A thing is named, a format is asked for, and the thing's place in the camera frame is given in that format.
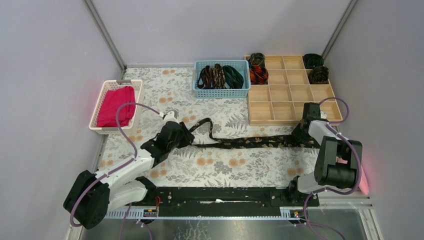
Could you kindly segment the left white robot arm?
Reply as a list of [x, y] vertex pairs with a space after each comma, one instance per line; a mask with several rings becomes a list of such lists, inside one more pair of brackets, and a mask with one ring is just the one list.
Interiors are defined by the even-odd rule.
[[154, 138], [140, 146], [134, 157], [95, 173], [81, 172], [63, 202], [71, 225], [89, 230], [121, 206], [133, 202], [152, 204], [155, 192], [137, 180], [138, 175], [166, 160], [173, 149], [191, 145], [194, 139], [183, 122], [168, 121]]

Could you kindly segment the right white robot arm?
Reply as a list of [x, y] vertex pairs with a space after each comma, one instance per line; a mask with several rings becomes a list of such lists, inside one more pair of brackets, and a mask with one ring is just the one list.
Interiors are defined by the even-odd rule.
[[357, 190], [362, 178], [362, 143], [350, 140], [322, 118], [320, 104], [303, 105], [302, 118], [292, 135], [302, 144], [318, 146], [318, 156], [312, 173], [296, 176], [290, 181], [287, 201], [301, 205], [307, 194], [331, 191], [349, 195]]

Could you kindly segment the dark floral necktie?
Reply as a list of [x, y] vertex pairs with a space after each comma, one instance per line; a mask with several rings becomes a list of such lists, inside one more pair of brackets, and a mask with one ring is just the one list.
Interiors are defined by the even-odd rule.
[[216, 138], [213, 136], [213, 122], [210, 118], [204, 118], [188, 129], [189, 133], [194, 132], [202, 125], [209, 123], [209, 138], [214, 143], [191, 144], [197, 148], [217, 148], [217, 149], [255, 149], [255, 148], [306, 148], [318, 149], [320, 144], [312, 137], [299, 138], [293, 134], [282, 134], [272, 136], [252, 136], [240, 138]]

